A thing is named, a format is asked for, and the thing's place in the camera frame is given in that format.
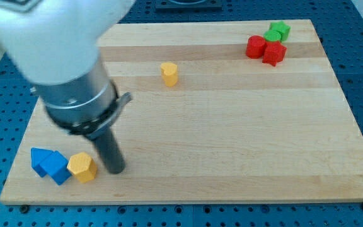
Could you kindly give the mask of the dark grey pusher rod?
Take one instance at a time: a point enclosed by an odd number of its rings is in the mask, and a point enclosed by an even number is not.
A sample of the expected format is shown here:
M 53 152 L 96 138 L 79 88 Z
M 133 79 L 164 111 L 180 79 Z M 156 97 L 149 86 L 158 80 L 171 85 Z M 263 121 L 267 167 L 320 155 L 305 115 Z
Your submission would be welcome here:
M 92 142 L 109 173 L 119 174 L 125 169 L 124 157 L 110 129 L 105 130 Z

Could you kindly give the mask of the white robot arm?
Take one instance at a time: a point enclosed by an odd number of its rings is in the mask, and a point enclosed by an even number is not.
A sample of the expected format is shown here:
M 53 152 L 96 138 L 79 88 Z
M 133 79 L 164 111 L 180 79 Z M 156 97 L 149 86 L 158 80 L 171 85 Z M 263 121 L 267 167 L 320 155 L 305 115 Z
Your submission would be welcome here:
M 52 121 L 91 141 L 105 168 L 125 168 L 111 131 L 132 95 L 120 95 L 98 39 L 131 9 L 129 0 L 0 1 L 0 43 L 32 84 Z

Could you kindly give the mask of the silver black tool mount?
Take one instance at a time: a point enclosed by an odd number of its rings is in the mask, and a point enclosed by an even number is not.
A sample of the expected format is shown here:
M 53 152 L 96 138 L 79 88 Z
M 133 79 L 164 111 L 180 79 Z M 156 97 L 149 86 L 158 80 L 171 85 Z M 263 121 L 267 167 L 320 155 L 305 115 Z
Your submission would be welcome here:
M 132 100 L 129 92 L 119 95 L 101 57 L 88 73 L 61 84 L 35 84 L 33 93 L 42 99 L 56 125 L 91 141 L 110 130 Z

